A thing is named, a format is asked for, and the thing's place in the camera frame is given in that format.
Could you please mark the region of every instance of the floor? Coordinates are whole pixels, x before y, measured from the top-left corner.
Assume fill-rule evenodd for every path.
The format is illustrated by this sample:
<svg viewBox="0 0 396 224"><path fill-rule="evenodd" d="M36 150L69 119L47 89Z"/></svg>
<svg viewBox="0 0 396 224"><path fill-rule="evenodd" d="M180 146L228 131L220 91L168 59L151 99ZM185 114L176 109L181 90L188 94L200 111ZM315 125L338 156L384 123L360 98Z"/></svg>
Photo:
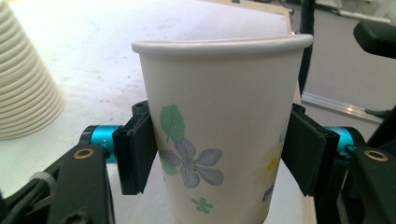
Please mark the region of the floor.
<svg viewBox="0 0 396 224"><path fill-rule="evenodd" d="M378 1L368 4L359 0L344 0L343 9L374 15ZM298 32L300 6L285 1L281 4L273 1L272 4L283 4L294 9L291 26L293 31ZM353 29L358 22L356 19L333 14L330 8L317 7L313 54L304 94L361 108L392 109L396 104L396 62L361 49L353 36ZM379 125L375 121L309 104L304 101L304 97L303 104L306 114L320 125L354 127L366 140Z"/></svg>

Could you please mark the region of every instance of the floral paper cup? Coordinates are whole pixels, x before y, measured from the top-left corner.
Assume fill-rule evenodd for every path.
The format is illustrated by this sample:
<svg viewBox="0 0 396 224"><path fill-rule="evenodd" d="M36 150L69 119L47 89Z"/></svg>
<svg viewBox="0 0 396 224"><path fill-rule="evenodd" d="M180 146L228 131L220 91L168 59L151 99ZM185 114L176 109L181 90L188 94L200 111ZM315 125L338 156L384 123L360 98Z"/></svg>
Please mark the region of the floral paper cup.
<svg viewBox="0 0 396 224"><path fill-rule="evenodd" d="M181 223L263 223L310 35L133 43Z"/></svg>

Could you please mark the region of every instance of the paper cup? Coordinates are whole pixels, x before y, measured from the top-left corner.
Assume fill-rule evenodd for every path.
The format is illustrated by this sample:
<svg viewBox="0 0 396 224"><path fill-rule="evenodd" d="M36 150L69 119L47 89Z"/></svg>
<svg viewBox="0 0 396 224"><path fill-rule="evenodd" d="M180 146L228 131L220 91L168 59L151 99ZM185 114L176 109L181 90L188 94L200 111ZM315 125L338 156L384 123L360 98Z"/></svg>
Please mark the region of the paper cup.
<svg viewBox="0 0 396 224"><path fill-rule="evenodd" d="M36 132L64 101L7 3L0 0L0 139Z"/></svg>
<svg viewBox="0 0 396 224"><path fill-rule="evenodd" d="M133 43L175 217L263 223L311 35Z"/></svg>

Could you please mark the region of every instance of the cup rim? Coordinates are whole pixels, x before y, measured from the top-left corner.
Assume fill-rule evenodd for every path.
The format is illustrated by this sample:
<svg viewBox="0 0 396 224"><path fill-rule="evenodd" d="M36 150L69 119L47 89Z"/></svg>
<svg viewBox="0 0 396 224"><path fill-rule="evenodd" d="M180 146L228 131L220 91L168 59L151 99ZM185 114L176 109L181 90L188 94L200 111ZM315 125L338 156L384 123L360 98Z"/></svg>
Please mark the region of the cup rim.
<svg viewBox="0 0 396 224"><path fill-rule="evenodd" d="M313 42L312 35L278 35L192 41L136 41L134 52L148 55L238 55L269 54L304 49Z"/></svg>

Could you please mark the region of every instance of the stack of cups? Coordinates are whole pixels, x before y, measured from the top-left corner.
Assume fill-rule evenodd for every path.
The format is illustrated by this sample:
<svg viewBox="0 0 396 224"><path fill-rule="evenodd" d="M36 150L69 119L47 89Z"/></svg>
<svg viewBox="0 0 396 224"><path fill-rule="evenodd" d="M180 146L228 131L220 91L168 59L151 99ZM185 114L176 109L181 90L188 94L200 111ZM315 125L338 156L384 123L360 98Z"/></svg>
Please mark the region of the stack of cups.
<svg viewBox="0 0 396 224"><path fill-rule="evenodd" d="M7 3L0 0L0 139L44 128L63 105L29 38Z"/></svg>

